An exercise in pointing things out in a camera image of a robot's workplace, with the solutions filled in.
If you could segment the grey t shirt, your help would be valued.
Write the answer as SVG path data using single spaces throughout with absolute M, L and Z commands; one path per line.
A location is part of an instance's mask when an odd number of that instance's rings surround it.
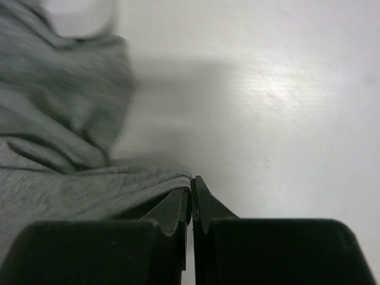
M 104 219 L 189 188 L 185 170 L 110 162 L 131 93 L 124 38 L 64 39 L 37 1 L 1 2 L 1 257 L 34 222 Z

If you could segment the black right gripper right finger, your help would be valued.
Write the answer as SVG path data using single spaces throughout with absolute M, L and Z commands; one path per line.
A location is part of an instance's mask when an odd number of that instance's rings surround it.
M 201 176 L 192 180 L 193 222 L 206 235 L 214 220 L 239 219 L 239 217 L 219 201 L 209 190 Z

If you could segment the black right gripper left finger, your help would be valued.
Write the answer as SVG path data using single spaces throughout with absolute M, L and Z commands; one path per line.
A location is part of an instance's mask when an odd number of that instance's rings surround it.
M 152 221 L 164 241 L 159 245 L 159 258 L 172 270 L 186 269 L 187 227 L 190 222 L 190 190 L 176 188 L 161 196 L 159 202 L 141 220 Z

